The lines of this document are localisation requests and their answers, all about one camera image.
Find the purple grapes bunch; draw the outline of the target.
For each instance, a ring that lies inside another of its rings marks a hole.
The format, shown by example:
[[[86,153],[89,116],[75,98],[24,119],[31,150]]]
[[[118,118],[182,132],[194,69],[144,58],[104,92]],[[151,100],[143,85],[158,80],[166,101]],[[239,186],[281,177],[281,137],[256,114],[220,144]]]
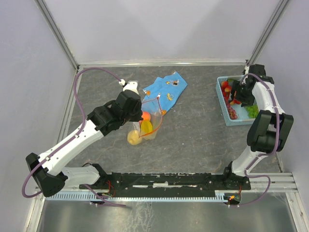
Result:
[[[227,104],[226,104],[226,107],[227,107],[227,111],[228,111],[229,118],[230,118],[231,120],[236,120],[236,119],[238,119],[237,112],[231,107],[230,103],[227,103]]]

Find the yellow banana toy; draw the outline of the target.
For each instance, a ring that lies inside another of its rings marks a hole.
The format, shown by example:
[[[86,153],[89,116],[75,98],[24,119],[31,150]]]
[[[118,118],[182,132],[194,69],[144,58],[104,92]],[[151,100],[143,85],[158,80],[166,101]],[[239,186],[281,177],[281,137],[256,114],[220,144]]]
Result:
[[[148,134],[153,131],[153,125],[150,121],[142,121],[140,124],[140,129],[143,134]]]

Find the green grapes bunch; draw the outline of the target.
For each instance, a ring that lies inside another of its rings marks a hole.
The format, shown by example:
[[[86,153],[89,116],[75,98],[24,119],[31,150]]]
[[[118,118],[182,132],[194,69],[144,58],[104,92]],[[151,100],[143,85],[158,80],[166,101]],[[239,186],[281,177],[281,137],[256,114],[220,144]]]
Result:
[[[259,113],[257,104],[254,104],[252,106],[246,106],[245,109],[249,118],[256,118]]]

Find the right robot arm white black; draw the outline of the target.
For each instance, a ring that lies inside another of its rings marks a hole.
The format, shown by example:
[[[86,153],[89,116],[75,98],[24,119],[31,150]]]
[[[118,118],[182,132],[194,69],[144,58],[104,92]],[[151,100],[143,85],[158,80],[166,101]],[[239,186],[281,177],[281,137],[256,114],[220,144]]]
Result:
[[[225,168],[222,185],[227,189],[250,189],[250,171],[262,159],[282,151],[294,118],[280,107],[272,77],[267,76],[264,65],[248,65],[243,76],[218,83],[223,106],[228,118],[235,120],[233,104],[241,107],[256,105],[258,114],[247,134],[247,146],[242,154]]]

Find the orange peach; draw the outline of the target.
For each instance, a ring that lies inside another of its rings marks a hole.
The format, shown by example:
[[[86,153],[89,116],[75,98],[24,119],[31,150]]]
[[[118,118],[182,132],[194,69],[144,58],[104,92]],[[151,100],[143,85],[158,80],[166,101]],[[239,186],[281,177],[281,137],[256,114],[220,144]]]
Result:
[[[151,114],[149,112],[143,111],[142,112],[142,120],[150,121],[151,120]]]

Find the clear zip bag orange zipper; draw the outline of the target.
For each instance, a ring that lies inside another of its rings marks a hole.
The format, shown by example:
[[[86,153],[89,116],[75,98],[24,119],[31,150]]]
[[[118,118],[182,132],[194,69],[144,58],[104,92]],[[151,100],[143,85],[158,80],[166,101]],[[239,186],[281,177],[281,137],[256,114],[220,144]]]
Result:
[[[152,140],[156,137],[163,121],[160,94],[155,98],[146,98],[141,105],[142,120],[133,122],[132,128],[137,131],[139,138]]]

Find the yellow lemon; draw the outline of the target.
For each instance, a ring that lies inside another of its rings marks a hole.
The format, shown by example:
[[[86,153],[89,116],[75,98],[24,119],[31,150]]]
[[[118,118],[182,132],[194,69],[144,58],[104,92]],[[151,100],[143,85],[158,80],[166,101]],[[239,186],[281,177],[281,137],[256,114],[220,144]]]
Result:
[[[138,145],[142,142],[140,132],[138,130],[132,130],[127,134],[127,141],[131,145]]]

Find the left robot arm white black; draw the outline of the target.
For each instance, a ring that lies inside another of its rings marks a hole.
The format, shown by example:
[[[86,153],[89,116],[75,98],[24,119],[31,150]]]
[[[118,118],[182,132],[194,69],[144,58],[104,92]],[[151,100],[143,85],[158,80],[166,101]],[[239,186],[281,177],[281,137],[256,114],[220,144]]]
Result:
[[[69,136],[46,152],[26,157],[30,176],[41,193],[51,197],[64,187],[89,185],[103,188],[108,175],[97,163],[84,167],[69,168],[66,165],[85,148],[100,140],[125,123],[141,120],[141,99],[137,91],[124,90],[116,100],[96,107],[87,119]]]

